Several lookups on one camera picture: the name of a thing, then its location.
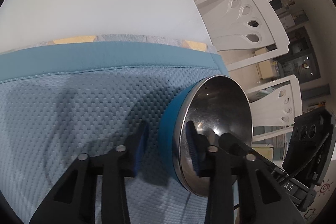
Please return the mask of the blue steel bowl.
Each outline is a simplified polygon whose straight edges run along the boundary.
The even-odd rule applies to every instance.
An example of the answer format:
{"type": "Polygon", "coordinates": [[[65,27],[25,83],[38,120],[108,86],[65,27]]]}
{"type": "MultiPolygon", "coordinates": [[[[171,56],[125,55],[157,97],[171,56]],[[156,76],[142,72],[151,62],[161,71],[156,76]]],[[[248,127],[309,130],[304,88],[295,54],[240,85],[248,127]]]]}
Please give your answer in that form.
{"type": "Polygon", "coordinates": [[[198,134],[211,145],[231,133],[251,145],[253,123],[248,98],[241,86],[224,75],[206,77],[179,92],[162,114],[158,149],[169,175],[189,192],[206,197],[209,179],[193,170],[186,124],[193,121],[198,134]]]}

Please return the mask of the white chair near right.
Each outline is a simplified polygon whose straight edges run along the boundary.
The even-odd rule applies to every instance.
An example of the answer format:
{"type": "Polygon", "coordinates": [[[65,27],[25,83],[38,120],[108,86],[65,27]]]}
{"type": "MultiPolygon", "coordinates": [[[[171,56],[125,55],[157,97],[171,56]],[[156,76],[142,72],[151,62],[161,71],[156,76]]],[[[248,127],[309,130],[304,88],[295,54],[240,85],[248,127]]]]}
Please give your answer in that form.
{"type": "Polygon", "coordinates": [[[263,134],[253,134],[252,141],[262,141],[293,131],[295,117],[302,115],[299,80],[286,76],[245,91],[250,100],[253,127],[278,127],[263,134]]]}

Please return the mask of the white chair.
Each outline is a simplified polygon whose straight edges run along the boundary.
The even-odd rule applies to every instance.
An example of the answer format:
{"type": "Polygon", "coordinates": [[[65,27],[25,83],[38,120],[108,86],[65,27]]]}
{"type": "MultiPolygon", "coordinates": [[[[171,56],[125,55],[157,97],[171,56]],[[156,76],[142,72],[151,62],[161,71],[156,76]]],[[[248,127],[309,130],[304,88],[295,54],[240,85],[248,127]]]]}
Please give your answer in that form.
{"type": "Polygon", "coordinates": [[[299,80],[286,76],[245,91],[250,100],[253,127],[278,127],[263,134],[253,134],[252,141],[262,141],[293,131],[295,117],[302,115],[299,80]]]}
{"type": "Polygon", "coordinates": [[[289,51],[289,39],[268,0],[197,0],[196,5],[217,51],[275,49],[227,65],[235,71],[289,51]]]}

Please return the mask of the light blue table mat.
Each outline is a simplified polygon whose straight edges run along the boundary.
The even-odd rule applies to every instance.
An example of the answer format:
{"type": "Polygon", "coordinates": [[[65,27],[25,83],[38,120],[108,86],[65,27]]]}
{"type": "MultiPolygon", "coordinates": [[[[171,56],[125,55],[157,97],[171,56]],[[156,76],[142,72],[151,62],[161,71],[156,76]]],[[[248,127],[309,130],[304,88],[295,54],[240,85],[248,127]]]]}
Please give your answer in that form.
{"type": "Polygon", "coordinates": [[[132,223],[203,223],[207,200],[167,172],[157,131],[167,105],[199,80],[228,73],[211,52],[93,42],[1,54],[1,192],[28,223],[81,153],[102,155],[149,124],[146,154],[126,180],[132,223]]]}

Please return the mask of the white chair far right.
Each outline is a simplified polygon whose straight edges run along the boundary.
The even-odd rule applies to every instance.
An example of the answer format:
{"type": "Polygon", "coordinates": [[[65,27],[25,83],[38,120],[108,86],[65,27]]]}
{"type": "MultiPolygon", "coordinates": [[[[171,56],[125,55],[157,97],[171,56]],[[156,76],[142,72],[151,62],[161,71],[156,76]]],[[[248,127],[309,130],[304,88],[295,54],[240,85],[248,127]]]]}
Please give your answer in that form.
{"type": "Polygon", "coordinates": [[[268,0],[197,0],[196,5],[217,51],[275,49],[227,65],[235,71],[289,51],[289,39],[268,0]]]}

